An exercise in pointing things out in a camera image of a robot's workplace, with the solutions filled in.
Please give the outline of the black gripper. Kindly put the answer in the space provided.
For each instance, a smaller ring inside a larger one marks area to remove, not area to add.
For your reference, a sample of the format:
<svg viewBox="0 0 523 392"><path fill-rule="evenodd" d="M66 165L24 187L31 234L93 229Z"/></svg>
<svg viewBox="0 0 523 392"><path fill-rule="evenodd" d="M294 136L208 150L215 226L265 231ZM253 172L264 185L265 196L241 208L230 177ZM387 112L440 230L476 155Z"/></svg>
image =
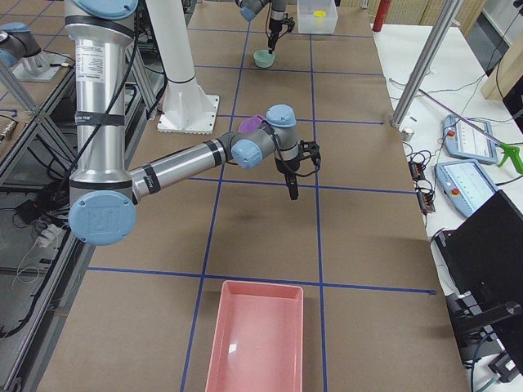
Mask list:
<svg viewBox="0 0 523 392"><path fill-rule="evenodd" d="M294 176L300 168L299 148L294 145L290 149L278 149L274 152L278 172L285 175L285 181L291 200L298 199L297 178Z"/></svg>
<svg viewBox="0 0 523 392"><path fill-rule="evenodd" d="M275 51L276 44L279 40L279 35L282 32L286 16L287 13L285 11L270 11L269 13L268 53L270 55L272 55Z"/></svg>

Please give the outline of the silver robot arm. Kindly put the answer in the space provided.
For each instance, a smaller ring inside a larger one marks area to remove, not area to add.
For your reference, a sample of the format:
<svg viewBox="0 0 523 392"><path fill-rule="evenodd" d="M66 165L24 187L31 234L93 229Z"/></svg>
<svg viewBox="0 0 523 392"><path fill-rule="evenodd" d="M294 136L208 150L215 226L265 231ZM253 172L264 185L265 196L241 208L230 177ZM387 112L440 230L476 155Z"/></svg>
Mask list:
<svg viewBox="0 0 523 392"><path fill-rule="evenodd" d="M216 139L169 154L135 170L125 165L123 86L136 48L135 1L68 1L65 27L75 45L78 157L69 177L69 227L81 241L117 243L136 223L136 203L169 185L234 161L249 169L273 156L291 199L298 196L301 147L291 107L269 108L248 133Z"/></svg>
<svg viewBox="0 0 523 392"><path fill-rule="evenodd" d="M283 27L287 26L284 34L291 32L294 28L293 18L288 17L287 0L235 0L235 4L240 9L240 15L246 21L252 21L265 7L269 7L268 21L266 22L268 32L266 34L270 54L275 52Z"/></svg>

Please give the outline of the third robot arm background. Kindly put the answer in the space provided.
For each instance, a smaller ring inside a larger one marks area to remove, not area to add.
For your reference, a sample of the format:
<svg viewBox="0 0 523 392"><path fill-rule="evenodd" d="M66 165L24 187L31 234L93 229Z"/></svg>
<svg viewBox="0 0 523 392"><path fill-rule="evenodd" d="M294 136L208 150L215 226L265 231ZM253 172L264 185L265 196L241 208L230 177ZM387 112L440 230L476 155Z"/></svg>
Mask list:
<svg viewBox="0 0 523 392"><path fill-rule="evenodd" d="M51 56L21 22L1 25L1 62L21 82L51 82L61 64L51 62Z"/></svg>

